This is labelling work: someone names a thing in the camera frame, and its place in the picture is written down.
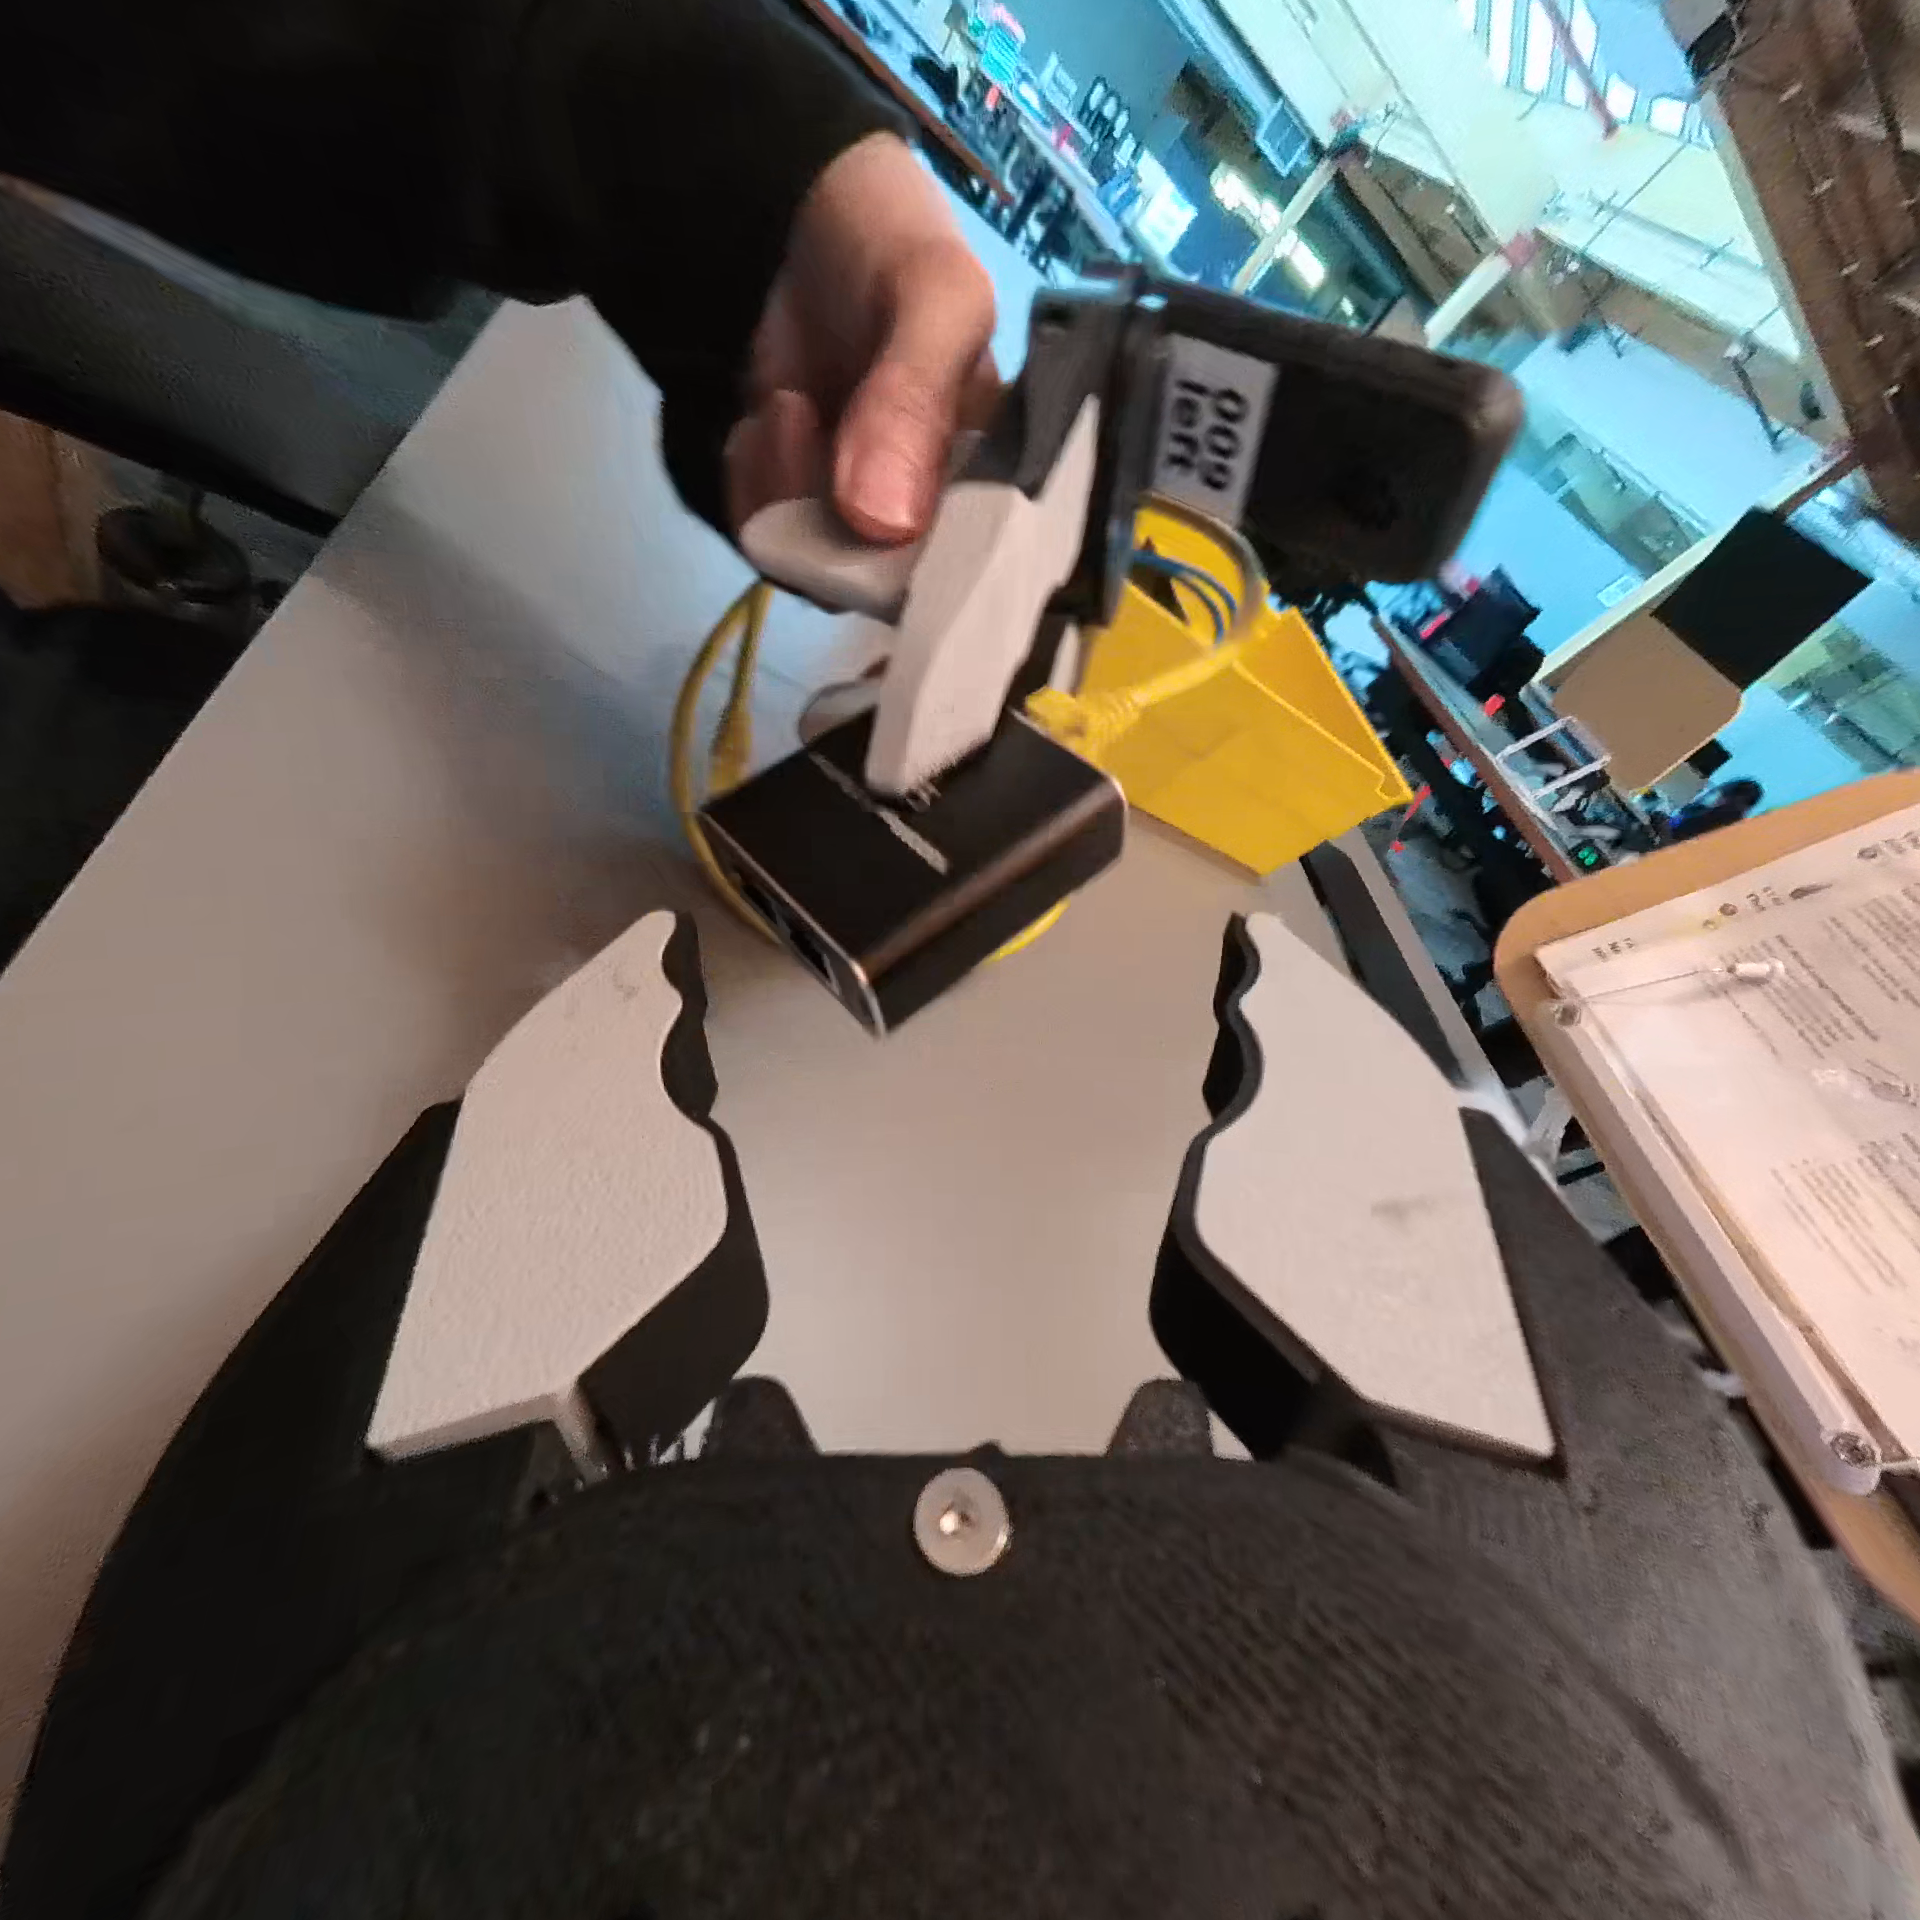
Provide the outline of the yellow plastic bin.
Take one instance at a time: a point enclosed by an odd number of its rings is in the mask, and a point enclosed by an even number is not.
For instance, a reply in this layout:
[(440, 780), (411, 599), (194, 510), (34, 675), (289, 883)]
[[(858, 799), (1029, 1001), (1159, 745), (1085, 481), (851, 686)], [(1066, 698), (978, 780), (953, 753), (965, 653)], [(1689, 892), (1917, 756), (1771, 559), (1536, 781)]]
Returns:
[(1411, 788), (1254, 548), (1223, 521), (1147, 498), (1109, 623), (1075, 687), (1024, 713), (1102, 767), (1128, 806), (1254, 875), (1384, 813)]

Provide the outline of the person's left forearm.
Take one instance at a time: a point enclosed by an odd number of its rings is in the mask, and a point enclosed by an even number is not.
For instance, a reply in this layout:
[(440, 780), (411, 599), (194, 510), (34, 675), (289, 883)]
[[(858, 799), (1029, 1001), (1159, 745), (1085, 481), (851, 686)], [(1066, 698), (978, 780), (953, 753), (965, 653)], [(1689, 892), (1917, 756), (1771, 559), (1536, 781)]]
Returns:
[(786, 4), (5, 4), (5, 175), (367, 313), (585, 297), (722, 530), (797, 211), (899, 130)]

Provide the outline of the white desk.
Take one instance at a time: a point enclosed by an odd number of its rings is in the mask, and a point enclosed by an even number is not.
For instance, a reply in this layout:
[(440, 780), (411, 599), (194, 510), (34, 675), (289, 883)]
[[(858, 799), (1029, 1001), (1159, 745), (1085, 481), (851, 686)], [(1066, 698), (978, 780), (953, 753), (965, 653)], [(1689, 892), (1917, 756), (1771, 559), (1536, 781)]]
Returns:
[(833, 1452), (1104, 1442), (1206, 1121), (1231, 914), (1310, 877), (1153, 822), (1030, 951), (871, 1039), (717, 908), (664, 719), (743, 586), (656, 390), (505, 307), (5, 973), (5, 1803), (98, 1564), (237, 1338), (431, 1102), (658, 908), (770, 1290), (749, 1374)]

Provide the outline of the background workbench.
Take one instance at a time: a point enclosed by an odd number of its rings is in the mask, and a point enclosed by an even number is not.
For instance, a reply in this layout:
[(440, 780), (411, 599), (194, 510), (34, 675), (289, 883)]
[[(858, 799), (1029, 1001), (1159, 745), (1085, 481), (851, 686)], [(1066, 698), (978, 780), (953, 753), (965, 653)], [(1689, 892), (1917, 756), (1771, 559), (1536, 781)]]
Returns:
[(1370, 614), (1374, 633), (1406, 695), (1418, 706), (1426, 735), (1447, 741), (1447, 762), (1465, 762), (1479, 791), (1551, 883), (1602, 874), (1647, 850), (1651, 828), (1641, 794), (1614, 788), (1599, 753), (1551, 716), (1544, 695), (1523, 684), (1503, 706), (1467, 692), (1431, 650)]

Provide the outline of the printed instruction sheet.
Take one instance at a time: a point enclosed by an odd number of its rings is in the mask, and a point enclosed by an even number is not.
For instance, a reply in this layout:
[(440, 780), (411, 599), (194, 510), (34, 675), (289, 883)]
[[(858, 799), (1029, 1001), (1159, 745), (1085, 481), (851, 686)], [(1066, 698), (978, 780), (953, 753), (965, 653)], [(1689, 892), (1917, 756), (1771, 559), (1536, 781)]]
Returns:
[(1915, 820), (1915, 774), (1877, 777), (1583, 883), (1586, 927), (1509, 927), (1843, 1498), (1915, 1475)]

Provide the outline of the person's left hand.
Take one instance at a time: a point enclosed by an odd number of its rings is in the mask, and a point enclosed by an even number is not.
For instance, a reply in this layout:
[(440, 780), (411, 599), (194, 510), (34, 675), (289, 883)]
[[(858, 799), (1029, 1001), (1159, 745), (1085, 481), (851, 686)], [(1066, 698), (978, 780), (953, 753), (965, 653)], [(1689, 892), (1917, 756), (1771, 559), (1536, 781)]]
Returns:
[(958, 439), (991, 413), (995, 294), (897, 134), (838, 153), (807, 191), (751, 337), (725, 449), (741, 530), (792, 497), (871, 543), (925, 535)]

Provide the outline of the black network adapter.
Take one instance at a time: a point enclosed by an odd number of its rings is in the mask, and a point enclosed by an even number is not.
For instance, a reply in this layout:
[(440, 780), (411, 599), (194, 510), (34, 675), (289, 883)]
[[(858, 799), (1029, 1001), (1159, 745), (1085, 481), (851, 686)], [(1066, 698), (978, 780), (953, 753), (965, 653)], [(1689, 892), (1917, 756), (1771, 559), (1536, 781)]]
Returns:
[(871, 734), (871, 710), (815, 734), (698, 822), (753, 919), (885, 1037), (1111, 869), (1128, 806), (1015, 713), (911, 797), (864, 783)]

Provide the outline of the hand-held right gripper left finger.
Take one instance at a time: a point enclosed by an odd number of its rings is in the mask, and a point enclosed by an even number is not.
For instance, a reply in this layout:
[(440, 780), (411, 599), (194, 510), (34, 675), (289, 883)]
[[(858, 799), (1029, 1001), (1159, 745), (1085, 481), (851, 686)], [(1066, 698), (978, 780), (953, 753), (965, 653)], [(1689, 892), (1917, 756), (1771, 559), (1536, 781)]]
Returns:
[(672, 1449), (770, 1315), (693, 917), (654, 913), (494, 1044), (450, 1130), (386, 1374), (384, 1459), (529, 1425), (579, 1462)]

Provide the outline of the grey office chair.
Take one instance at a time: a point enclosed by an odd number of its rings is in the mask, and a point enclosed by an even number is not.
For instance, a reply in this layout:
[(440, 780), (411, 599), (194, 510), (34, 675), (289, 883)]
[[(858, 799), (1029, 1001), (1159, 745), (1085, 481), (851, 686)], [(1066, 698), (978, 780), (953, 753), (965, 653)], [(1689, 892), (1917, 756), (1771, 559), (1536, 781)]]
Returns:
[(315, 303), (6, 181), (5, 599), (253, 633), (494, 311)]

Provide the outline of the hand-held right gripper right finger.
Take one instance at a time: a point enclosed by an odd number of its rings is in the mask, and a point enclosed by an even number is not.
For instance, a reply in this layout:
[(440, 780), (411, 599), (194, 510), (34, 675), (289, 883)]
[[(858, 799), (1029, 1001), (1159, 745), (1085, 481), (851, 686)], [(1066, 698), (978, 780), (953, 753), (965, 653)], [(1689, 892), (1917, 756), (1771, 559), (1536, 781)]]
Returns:
[(1455, 1087), (1282, 919), (1229, 917), (1206, 1122), (1184, 1151), (1151, 1332), (1242, 1453), (1381, 1478), (1406, 1438), (1521, 1471), (1555, 1429)]

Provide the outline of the black and tan panel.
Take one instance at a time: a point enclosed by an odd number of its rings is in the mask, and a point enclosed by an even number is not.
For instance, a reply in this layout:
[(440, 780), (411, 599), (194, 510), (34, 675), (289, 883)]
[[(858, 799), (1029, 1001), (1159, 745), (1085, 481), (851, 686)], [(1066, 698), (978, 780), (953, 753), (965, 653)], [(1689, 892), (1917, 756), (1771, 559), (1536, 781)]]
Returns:
[(1551, 653), (1533, 686), (1599, 753), (1614, 788), (1641, 794), (1872, 582), (1786, 517), (1751, 510)]

